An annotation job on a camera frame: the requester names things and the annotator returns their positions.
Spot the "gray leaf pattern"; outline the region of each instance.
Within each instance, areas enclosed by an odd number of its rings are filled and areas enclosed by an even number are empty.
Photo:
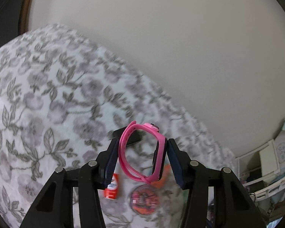
[[[105,150],[112,132],[130,121],[152,122],[205,166],[234,167],[233,154],[205,125],[147,76],[76,30],[53,24],[0,48],[0,214],[19,227],[55,167],[81,167]],[[127,150],[129,162],[148,171],[154,140]],[[183,207],[172,173],[160,189],[162,205],[136,215],[127,198],[138,183],[120,173],[116,200],[102,198],[107,227],[176,227]],[[74,190],[78,207],[78,190]],[[74,209],[74,225],[80,227]]]

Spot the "pink fitness band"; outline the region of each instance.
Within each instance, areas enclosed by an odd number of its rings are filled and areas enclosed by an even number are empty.
[[[145,176],[141,173],[139,173],[137,170],[133,169],[127,162],[125,158],[125,148],[127,145],[127,141],[130,137],[130,135],[137,129],[144,130],[150,134],[152,134],[154,137],[157,138],[157,148],[154,152],[154,158],[153,158],[153,173],[151,176]],[[137,182],[144,182],[146,184],[151,184],[152,182],[158,181],[161,178],[161,173],[163,169],[163,163],[164,163],[164,154],[166,154],[166,137],[160,134],[159,129],[157,126],[145,123],[143,125],[137,124],[136,121],[130,122],[130,124],[126,127],[125,131],[122,133],[122,136],[119,140],[119,147],[118,147],[118,158],[119,158],[119,164],[124,173],[132,180]]]

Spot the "floral bedspread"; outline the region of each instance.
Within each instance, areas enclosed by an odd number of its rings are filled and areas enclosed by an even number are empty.
[[[105,150],[116,129],[152,122],[181,150],[207,167],[234,169],[233,154],[203,123],[155,82],[76,30],[48,25],[0,48],[0,214],[19,227],[57,166],[79,168]],[[128,161],[147,172],[153,138],[127,149]],[[101,197],[107,227],[177,227],[183,207],[173,175],[160,190],[161,207],[135,214],[128,196],[140,185],[120,173],[116,200]],[[80,227],[78,190],[74,225]]]

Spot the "orange object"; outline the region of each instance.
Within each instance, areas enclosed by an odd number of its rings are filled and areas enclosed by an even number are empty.
[[[111,183],[104,190],[104,197],[107,199],[116,199],[119,189],[119,162],[117,162]]]
[[[155,188],[162,188],[170,174],[170,169],[171,169],[171,166],[169,164],[165,164],[165,166],[163,167],[162,178],[156,182],[152,182],[151,185]]]

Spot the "white wall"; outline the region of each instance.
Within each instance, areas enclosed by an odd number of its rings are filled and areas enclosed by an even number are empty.
[[[161,84],[236,155],[285,116],[285,13],[276,0],[33,0],[30,28],[77,28]]]

